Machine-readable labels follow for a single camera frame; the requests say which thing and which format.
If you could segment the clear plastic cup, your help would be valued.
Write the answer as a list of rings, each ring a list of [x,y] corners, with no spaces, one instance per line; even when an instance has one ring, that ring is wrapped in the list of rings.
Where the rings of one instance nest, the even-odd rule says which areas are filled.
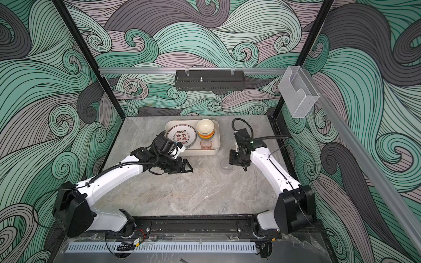
[[[220,170],[223,174],[228,175],[233,171],[233,165],[229,163],[227,158],[223,158],[220,162]]]

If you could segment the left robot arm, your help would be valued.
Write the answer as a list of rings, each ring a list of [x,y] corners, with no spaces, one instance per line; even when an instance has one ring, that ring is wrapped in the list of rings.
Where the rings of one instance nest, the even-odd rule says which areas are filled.
[[[174,142],[163,134],[157,135],[148,147],[132,151],[125,159],[99,174],[76,184],[66,182],[57,193],[53,217],[65,234],[78,237],[88,231],[109,231],[122,238],[133,236],[137,225],[126,210],[101,211],[95,204],[105,194],[128,179],[143,172],[160,169],[161,174],[183,174],[193,171],[181,154],[186,150],[180,142]]]

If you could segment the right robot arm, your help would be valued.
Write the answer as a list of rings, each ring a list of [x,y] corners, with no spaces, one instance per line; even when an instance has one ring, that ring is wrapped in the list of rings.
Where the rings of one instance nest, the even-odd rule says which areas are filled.
[[[247,129],[234,131],[236,149],[230,151],[229,164],[247,170],[255,165],[270,183],[277,196],[275,208],[259,213],[258,229],[280,230],[289,234],[316,220],[315,193],[309,185],[302,185],[275,159],[262,139],[253,139]]]

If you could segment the orange bowl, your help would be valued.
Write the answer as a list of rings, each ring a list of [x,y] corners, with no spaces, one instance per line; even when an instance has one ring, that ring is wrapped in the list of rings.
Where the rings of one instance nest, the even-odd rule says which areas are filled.
[[[210,134],[212,134],[212,133],[215,133],[215,131],[212,131],[211,133],[208,133],[208,134],[203,134],[203,135],[210,135]]]

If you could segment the white bowl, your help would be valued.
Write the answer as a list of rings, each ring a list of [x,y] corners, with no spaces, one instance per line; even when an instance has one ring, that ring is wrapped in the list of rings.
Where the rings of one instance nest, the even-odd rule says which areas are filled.
[[[214,131],[214,123],[210,119],[202,119],[196,125],[197,132],[208,134]]]

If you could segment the yellow bowl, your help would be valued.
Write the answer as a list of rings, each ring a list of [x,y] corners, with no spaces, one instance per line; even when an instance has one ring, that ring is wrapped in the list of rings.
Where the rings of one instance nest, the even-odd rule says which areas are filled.
[[[201,140],[210,140],[210,139],[212,139],[213,138],[213,136],[214,136],[214,133],[212,133],[212,134],[210,134],[210,135],[203,135],[203,134],[199,134],[199,138],[201,139]]]

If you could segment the pink plastic cup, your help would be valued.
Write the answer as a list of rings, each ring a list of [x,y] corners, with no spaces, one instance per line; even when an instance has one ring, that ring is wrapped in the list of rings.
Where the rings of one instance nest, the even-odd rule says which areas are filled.
[[[211,150],[212,144],[213,143],[211,140],[201,140],[200,142],[201,150]]]

